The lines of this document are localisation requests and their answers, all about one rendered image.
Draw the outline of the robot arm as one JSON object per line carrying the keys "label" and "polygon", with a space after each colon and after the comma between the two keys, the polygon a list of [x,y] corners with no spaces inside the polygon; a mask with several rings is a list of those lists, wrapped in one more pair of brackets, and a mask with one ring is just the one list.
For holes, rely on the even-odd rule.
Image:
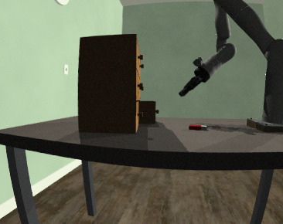
{"label": "robot arm", "polygon": [[213,2],[216,9],[217,53],[205,62],[202,57],[198,57],[193,64],[204,68],[211,77],[224,63],[235,56],[236,46],[227,43],[231,36],[229,15],[257,44],[268,61],[262,121],[283,124],[283,39],[274,39],[266,30],[260,16],[243,0],[213,0]]}

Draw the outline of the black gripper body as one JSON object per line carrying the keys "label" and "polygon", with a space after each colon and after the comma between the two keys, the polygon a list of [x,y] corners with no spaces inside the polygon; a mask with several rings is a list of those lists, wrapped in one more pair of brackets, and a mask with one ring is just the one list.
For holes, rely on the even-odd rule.
{"label": "black gripper body", "polygon": [[199,77],[203,83],[205,83],[209,78],[210,75],[208,74],[208,72],[202,68],[201,66],[199,66],[195,71],[194,71],[196,77]]}

